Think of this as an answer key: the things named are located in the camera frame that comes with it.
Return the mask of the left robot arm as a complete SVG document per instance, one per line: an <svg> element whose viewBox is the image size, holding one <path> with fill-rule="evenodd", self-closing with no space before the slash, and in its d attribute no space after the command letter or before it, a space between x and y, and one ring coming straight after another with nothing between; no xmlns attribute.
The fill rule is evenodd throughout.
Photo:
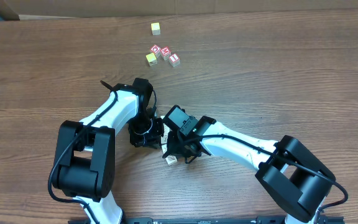
<svg viewBox="0 0 358 224"><path fill-rule="evenodd" d="M80 121L64 121L58 132L48 192L62 203L78 203L86 212L86 223L124 223L124 211L112 194L115 174L116 134L128 127L134 147L157 149L164 134L152 84L136 78L131 85L102 83L109 98Z"/></svg>

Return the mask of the yellow wooden block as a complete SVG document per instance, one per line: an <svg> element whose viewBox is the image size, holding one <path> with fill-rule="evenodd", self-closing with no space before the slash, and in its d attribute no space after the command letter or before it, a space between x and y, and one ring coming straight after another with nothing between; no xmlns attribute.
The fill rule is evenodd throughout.
<svg viewBox="0 0 358 224"><path fill-rule="evenodd" d="M150 67L158 64L158 60L157 60L157 57L154 53L149 53L147 54L146 56L146 60L147 60L147 63Z"/></svg>

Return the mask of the wooden block blue side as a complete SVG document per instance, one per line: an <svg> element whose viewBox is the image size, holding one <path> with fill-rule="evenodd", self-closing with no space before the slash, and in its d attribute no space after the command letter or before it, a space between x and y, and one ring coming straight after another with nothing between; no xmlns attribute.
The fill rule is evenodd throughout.
<svg viewBox="0 0 358 224"><path fill-rule="evenodd" d="M178 162L178 159L175 156L167 156L165 160L169 166Z"/></svg>

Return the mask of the red block letter M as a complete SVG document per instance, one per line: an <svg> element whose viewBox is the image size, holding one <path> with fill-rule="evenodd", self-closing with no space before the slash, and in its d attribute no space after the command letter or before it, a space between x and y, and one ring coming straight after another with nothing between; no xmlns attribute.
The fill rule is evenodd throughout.
<svg viewBox="0 0 358 224"><path fill-rule="evenodd" d="M161 56L164 60L168 60L169 56L171 56L172 52L169 47L161 48L160 50Z"/></svg>

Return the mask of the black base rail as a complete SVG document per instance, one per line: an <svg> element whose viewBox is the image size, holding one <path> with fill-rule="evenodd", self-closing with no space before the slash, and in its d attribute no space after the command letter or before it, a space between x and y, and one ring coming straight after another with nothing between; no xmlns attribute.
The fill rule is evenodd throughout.
<svg viewBox="0 0 358 224"><path fill-rule="evenodd" d="M69 224L89 224L89 218L69 220ZM150 217L126 218L129 224L284 224L285 216L260 216L256 218L195 218L195 219L152 219ZM345 224L343 217L327 217L322 215L317 223Z"/></svg>

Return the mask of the red block letter I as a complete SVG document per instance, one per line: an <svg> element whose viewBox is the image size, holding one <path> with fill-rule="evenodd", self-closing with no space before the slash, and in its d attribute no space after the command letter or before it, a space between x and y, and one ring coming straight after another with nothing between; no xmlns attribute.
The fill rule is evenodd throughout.
<svg viewBox="0 0 358 224"><path fill-rule="evenodd" d="M176 67L180 64L180 58L177 54L171 54L168 58L170 65Z"/></svg>

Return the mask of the red block letter C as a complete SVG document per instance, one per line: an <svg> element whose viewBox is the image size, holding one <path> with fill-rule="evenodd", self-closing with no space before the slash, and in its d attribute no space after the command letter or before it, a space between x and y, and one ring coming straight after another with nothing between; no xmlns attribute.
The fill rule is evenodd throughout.
<svg viewBox="0 0 358 224"><path fill-rule="evenodd" d="M150 52L154 53L156 58L159 58L159 56L161 55L161 48L158 45L153 45L150 48Z"/></svg>

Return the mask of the yellow block far top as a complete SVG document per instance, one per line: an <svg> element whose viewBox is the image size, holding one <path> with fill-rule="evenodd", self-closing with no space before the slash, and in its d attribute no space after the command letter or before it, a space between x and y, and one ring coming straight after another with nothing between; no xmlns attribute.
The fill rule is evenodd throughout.
<svg viewBox="0 0 358 224"><path fill-rule="evenodd" d="M161 34L161 29L160 29L160 23L159 22L151 23L150 26L151 26L152 35L160 35Z"/></svg>

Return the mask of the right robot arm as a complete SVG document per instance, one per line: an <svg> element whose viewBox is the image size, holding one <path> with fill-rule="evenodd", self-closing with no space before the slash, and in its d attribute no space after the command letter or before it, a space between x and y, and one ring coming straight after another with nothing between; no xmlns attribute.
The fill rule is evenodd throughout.
<svg viewBox="0 0 358 224"><path fill-rule="evenodd" d="M299 140L257 139L233 131L213 118L196 119L175 105L162 119L169 128L165 157L187 164L203 154L233 160L255 177L287 213L285 223L318 223L334 174Z"/></svg>

